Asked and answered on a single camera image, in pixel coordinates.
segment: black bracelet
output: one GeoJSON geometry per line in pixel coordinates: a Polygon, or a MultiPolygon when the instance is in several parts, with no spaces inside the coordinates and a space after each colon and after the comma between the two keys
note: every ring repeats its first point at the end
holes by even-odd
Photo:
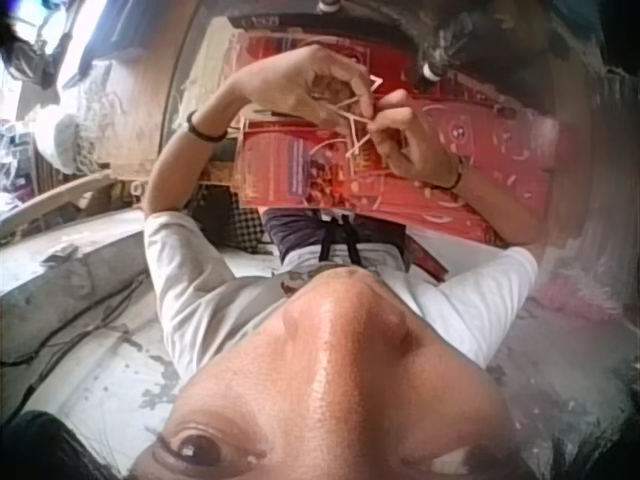
{"type": "Polygon", "coordinates": [[[191,135],[198,138],[199,140],[202,140],[203,142],[208,142],[208,143],[220,143],[225,138],[227,138],[227,130],[225,130],[225,132],[222,135],[218,135],[217,137],[205,135],[200,130],[198,130],[193,124],[193,116],[195,115],[196,112],[197,110],[194,110],[189,115],[187,115],[187,125],[189,127],[188,131],[191,135]]]}
{"type": "Polygon", "coordinates": [[[458,176],[456,177],[456,181],[453,182],[453,185],[450,187],[438,187],[437,190],[442,190],[443,192],[451,192],[456,188],[458,188],[458,185],[460,185],[460,182],[462,181],[462,174],[464,173],[464,168],[465,168],[464,160],[462,160],[462,157],[458,156],[458,176]]]}

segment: black wire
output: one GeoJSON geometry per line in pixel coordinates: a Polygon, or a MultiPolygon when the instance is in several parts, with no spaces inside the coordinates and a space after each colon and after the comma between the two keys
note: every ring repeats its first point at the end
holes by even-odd
{"type": "Polygon", "coordinates": [[[27,405],[31,397],[36,393],[38,388],[49,378],[49,376],[53,373],[53,371],[60,365],[60,363],[71,353],[83,340],[88,338],[94,332],[105,328],[111,325],[114,321],[120,318],[120,315],[116,315],[120,307],[125,306],[126,310],[129,302],[131,302],[131,298],[133,294],[140,288],[144,280],[143,277],[138,277],[133,282],[131,282],[127,288],[129,291],[113,306],[113,308],[109,309],[108,312],[105,312],[100,321],[94,325],[93,327],[85,330],[84,332],[79,333],[71,340],[69,340],[65,346],[63,346],[60,350],[58,350],[54,356],[47,362],[42,371],[38,374],[36,379],[27,387],[24,394],[22,395],[22,399],[20,403],[16,406],[16,408],[11,412],[11,414],[7,417],[7,419],[2,422],[2,426],[0,426],[0,430],[4,429],[7,425],[9,425],[15,418],[20,415],[24,407],[27,405]]]}
{"type": "Polygon", "coordinates": [[[75,323],[80,317],[84,316],[85,314],[87,314],[88,312],[93,310],[97,305],[99,305],[101,303],[104,303],[104,302],[112,299],[113,297],[117,297],[118,295],[120,295],[123,292],[126,292],[137,281],[139,281],[139,279],[140,279],[140,277],[136,278],[133,282],[130,282],[130,283],[126,284],[124,287],[116,290],[115,292],[109,294],[108,296],[106,296],[104,298],[101,298],[100,300],[96,300],[95,302],[92,302],[90,305],[88,305],[86,308],[83,308],[82,310],[80,310],[78,313],[76,313],[74,316],[72,316],[69,320],[64,322],[62,325],[60,325],[59,327],[56,327],[53,331],[51,331],[51,333],[49,333],[46,337],[44,337],[42,339],[42,341],[38,344],[38,346],[36,347],[35,350],[33,350],[30,353],[25,353],[24,355],[21,355],[20,357],[14,359],[14,360],[6,361],[6,362],[5,361],[1,361],[0,362],[0,367],[2,367],[2,368],[11,368],[11,367],[22,367],[22,366],[25,366],[25,365],[31,365],[38,358],[38,356],[42,353],[42,350],[47,348],[47,344],[51,341],[51,339],[53,339],[60,332],[62,332],[63,330],[65,330],[66,328],[71,326],[73,323],[75,323]]]}

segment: wrist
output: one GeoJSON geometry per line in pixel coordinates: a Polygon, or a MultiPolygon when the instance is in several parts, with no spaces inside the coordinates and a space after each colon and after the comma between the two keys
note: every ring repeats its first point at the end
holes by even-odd
{"type": "Polygon", "coordinates": [[[249,101],[231,79],[225,82],[193,116],[193,124],[205,135],[222,135],[249,101]]]}
{"type": "Polygon", "coordinates": [[[434,185],[440,190],[453,192],[460,185],[466,170],[464,161],[457,155],[447,155],[440,165],[442,169],[438,175],[439,180],[434,185]]]}

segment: cheek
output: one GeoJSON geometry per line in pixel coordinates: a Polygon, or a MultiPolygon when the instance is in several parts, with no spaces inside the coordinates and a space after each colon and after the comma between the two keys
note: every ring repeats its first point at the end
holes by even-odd
{"type": "Polygon", "coordinates": [[[404,456],[438,458],[478,444],[512,444],[509,411],[500,391],[456,352],[418,353],[398,382],[394,401],[402,405],[396,421],[403,432],[404,456]]]}

